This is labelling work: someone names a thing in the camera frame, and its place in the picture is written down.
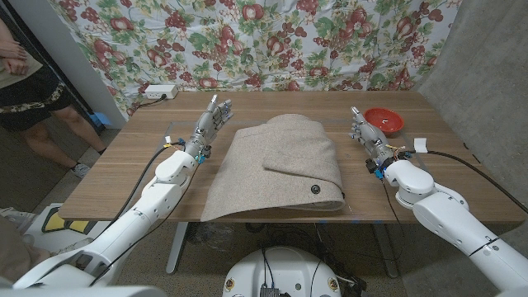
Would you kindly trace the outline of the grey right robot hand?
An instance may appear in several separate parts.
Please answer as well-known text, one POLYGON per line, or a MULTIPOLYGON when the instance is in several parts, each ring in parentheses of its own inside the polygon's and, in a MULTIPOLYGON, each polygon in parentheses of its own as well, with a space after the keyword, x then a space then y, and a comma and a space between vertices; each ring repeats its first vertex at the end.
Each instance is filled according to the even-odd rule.
POLYGON ((355 106, 351 107, 351 113, 353 123, 349 135, 364 146, 370 156, 369 165, 387 167, 398 160, 408 159, 404 147, 390 146, 383 132, 369 123, 355 106))

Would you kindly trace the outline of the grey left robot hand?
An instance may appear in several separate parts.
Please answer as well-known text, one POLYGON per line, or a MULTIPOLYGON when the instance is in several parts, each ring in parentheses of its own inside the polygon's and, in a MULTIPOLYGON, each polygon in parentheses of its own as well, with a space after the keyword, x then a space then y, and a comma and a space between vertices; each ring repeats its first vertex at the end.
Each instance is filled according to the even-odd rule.
POLYGON ((206 110, 196 122, 194 132, 186 142, 184 151, 193 158, 210 157, 210 145, 214 141, 219 130, 233 116, 231 111, 232 101, 230 99, 221 103, 217 102, 217 95, 214 94, 206 110))

